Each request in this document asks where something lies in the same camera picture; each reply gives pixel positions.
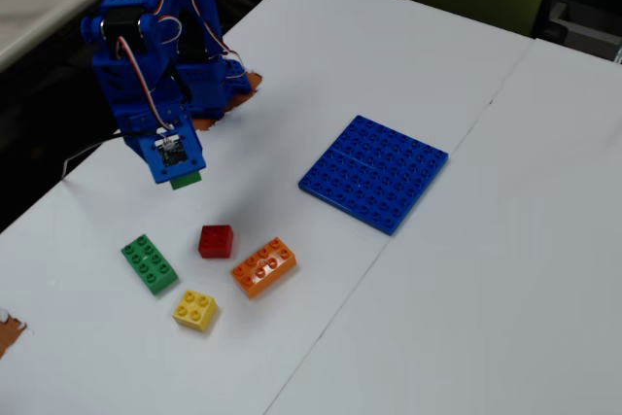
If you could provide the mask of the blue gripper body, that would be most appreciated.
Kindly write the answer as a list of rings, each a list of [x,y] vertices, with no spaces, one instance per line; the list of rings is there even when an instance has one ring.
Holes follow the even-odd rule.
[[[190,113],[182,103],[117,103],[125,143],[145,162],[190,162]]]

